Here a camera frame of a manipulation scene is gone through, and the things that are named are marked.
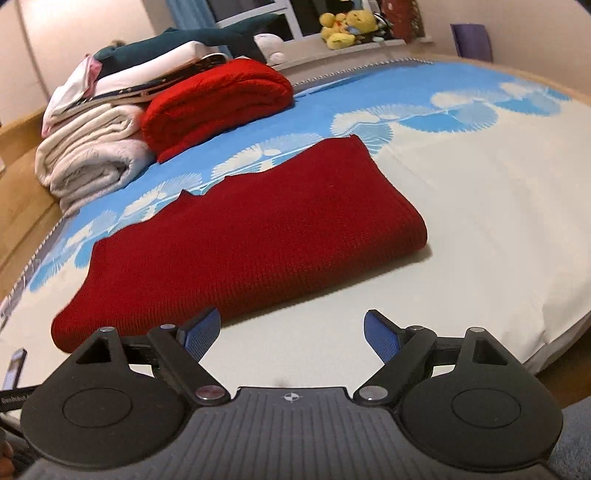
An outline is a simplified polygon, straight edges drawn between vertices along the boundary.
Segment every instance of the wooden bed frame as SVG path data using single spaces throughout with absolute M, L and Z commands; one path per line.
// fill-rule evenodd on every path
M 276 68 L 294 83 L 358 65 L 408 56 L 432 61 L 462 61 L 547 85 L 591 106 L 590 96 L 538 75 L 495 64 L 435 55 L 426 50 L 428 48 L 421 45 L 400 48 L 394 44 L 371 44 L 363 49 L 353 49 L 350 53 L 343 50 L 339 54 L 331 51 L 327 51 L 326 55 L 315 54 L 309 59 L 298 59 Z M 39 184 L 34 174 L 35 150 L 41 142 L 42 116 L 43 110 L 40 110 L 0 128 L 0 157 L 7 166 L 0 173 L 0 301 L 11 291 L 39 244 L 61 217 L 56 200 Z M 579 343 L 591 344 L 591 333 Z M 573 348 L 540 375 L 562 405 L 591 394 L 591 352 L 587 352 Z M 587 384 L 575 381 L 577 377 L 586 378 Z

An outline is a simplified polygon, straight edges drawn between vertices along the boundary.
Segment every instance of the blue and white bedsheet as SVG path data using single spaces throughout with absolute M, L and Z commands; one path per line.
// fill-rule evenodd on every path
M 25 379 L 41 381 L 57 366 L 63 357 L 48 345 L 49 326 L 82 284 L 99 239 L 151 218 L 183 189 L 205 194 L 227 175 L 264 171 L 352 134 L 423 214 L 429 246 L 400 268 L 225 329 L 204 362 L 230 388 L 354 388 L 379 366 L 361 333 L 370 308 L 440 335 L 483 325 L 526 360 L 591 310 L 589 125 L 591 109 L 562 93 L 465 64 L 393 67 L 303 92 L 293 108 L 153 165 L 83 207 L 0 336 L 0 365 L 12 347 L 34 346 L 43 358 L 30 355 Z M 241 360 L 224 369 L 229 349 Z

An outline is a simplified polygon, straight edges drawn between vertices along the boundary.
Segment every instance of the pink cloth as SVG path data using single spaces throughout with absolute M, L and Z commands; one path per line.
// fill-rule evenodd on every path
M 43 126 L 41 127 L 43 138 L 47 138 L 58 130 L 56 128 L 57 122 L 54 119 L 57 115 L 81 98 L 89 98 L 94 95 L 102 66 L 101 62 L 86 54 L 84 60 L 74 69 L 65 84 L 56 88 L 43 114 Z

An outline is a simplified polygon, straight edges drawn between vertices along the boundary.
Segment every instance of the folded red sweater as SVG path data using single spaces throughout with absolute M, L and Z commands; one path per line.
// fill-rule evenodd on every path
M 182 192 L 150 220 L 97 242 L 86 281 L 51 334 L 72 352 L 104 325 L 142 335 L 207 306 L 230 320 L 426 242 L 422 217 L 361 140 L 331 138 L 265 172 L 227 177 L 203 196 Z
M 142 119 L 148 146 L 163 163 L 221 132 L 293 103 L 291 83 L 271 67 L 236 59 L 158 95 Z

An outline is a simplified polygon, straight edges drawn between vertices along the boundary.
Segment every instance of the window frame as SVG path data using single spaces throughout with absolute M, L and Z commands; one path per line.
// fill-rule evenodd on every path
M 290 27 L 291 34 L 294 37 L 294 40 L 300 40 L 304 38 L 301 33 L 300 24 L 297 21 L 297 17 L 295 15 L 293 6 L 291 5 L 290 0 L 273 0 L 273 3 L 269 5 L 263 5 L 262 7 L 253 8 L 252 10 L 247 10 L 238 15 L 234 15 L 233 17 L 226 18 L 216 23 L 219 28 L 227 27 L 228 25 L 232 25 L 240 20 L 245 20 L 250 17 L 255 17 L 257 15 L 262 14 L 269 14 L 275 13 L 280 15 L 285 15 L 285 19 L 287 20 L 287 24 Z

